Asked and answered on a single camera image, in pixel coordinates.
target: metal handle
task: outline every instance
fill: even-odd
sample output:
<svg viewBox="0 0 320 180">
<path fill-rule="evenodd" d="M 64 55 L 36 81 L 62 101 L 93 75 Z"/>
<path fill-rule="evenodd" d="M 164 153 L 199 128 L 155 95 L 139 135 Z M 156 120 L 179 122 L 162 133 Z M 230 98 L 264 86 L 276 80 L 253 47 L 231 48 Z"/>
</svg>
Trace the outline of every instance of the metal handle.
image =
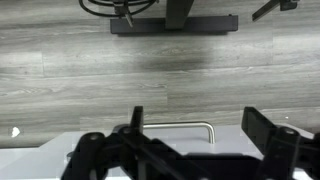
<svg viewBox="0 0 320 180">
<path fill-rule="evenodd" d="M 144 129 L 167 129 L 167 128 L 190 128 L 190 127 L 204 127 L 208 130 L 209 143 L 215 143 L 215 132 L 211 124 L 207 122 L 177 122 L 177 123 L 156 123 L 144 124 Z"/>
</svg>

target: black clamp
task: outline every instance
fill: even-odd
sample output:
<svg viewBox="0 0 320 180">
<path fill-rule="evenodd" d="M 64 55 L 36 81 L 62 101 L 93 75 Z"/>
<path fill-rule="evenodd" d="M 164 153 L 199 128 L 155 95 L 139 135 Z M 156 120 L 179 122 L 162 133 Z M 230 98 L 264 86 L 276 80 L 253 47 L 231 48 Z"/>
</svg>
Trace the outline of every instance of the black clamp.
<svg viewBox="0 0 320 180">
<path fill-rule="evenodd" d="M 129 10 L 128 0 L 112 0 L 112 2 L 115 14 L 125 16 L 130 27 L 133 27 L 133 18 Z"/>
<path fill-rule="evenodd" d="M 300 0 L 281 0 L 280 1 L 280 11 L 288 11 L 296 9 L 298 7 L 298 2 Z"/>
</svg>

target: white table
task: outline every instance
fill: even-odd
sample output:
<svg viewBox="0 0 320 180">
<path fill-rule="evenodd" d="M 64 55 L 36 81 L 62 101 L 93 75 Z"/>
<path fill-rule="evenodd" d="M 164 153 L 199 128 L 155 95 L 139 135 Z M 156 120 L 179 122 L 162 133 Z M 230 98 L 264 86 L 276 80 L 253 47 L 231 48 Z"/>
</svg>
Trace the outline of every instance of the white table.
<svg viewBox="0 0 320 180">
<path fill-rule="evenodd" d="M 313 134 L 295 128 L 303 136 Z M 43 146 L 29 149 L 0 169 L 1 180 L 60 179 L 67 165 L 67 154 L 86 132 L 66 132 Z M 263 156 L 241 130 L 240 125 L 216 126 L 216 143 L 208 142 L 205 128 L 150 129 L 144 130 L 149 138 L 159 138 L 181 154 L 187 153 L 242 153 L 261 159 Z M 120 168 L 109 171 L 107 179 L 129 179 Z"/>
</svg>

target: black metal stand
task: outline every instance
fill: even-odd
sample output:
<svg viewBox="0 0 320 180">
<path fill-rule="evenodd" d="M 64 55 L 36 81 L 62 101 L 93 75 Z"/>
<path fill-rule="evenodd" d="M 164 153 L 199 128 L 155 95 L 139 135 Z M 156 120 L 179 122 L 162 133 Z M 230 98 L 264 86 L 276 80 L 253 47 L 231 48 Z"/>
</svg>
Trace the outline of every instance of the black metal stand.
<svg viewBox="0 0 320 180">
<path fill-rule="evenodd" d="M 192 32 L 217 33 L 238 30 L 238 16 L 188 17 L 194 0 L 167 0 L 165 18 L 134 19 L 130 27 L 126 19 L 111 19 L 112 34 Z"/>
<path fill-rule="evenodd" d="M 320 133 L 313 139 L 289 127 L 277 127 L 252 107 L 244 109 L 242 129 L 264 155 L 180 155 L 143 134 L 143 107 L 135 107 L 130 125 L 119 125 L 105 137 L 81 137 L 61 180 L 103 180 L 121 167 L 133 180 L 292 180 L 295 168 L 320 179 Z"/>
</svg>

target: floor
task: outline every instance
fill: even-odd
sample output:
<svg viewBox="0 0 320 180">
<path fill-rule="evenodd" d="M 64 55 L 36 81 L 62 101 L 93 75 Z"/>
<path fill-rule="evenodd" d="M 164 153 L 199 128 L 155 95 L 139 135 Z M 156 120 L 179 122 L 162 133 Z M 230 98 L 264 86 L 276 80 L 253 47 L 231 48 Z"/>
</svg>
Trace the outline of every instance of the floor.
<svg viewBox="0 0 320 180">
<path fill-rule="evenodd" d="M 193 16 L 240 16 L 239 31 L 226 35 L 117 36 L 77 0 L 0 1 L 0 148 L 111 129 L 135 105 L 146 122 L 213 125 L 239 124 L 255 106 L 274 122 L 320 131 L 320 3 L 251 22 L 265 2 L 196 1 Z M 161 0 L 137 17 L 164 14 Z"/>
</svg>

